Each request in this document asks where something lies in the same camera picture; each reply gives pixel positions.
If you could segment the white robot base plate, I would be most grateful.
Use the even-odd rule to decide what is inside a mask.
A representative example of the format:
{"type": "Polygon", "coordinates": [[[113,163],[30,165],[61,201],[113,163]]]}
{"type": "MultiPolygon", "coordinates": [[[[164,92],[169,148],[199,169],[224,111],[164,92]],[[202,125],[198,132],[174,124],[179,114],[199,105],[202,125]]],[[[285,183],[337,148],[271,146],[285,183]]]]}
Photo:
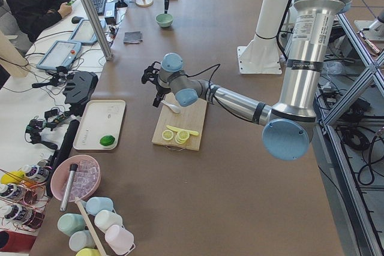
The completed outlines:
{"type": "Polygon", "coordinates": [[[241,74],[282,74],[278,49],[272,47],[238,46],[237,57],[241,74]]]}

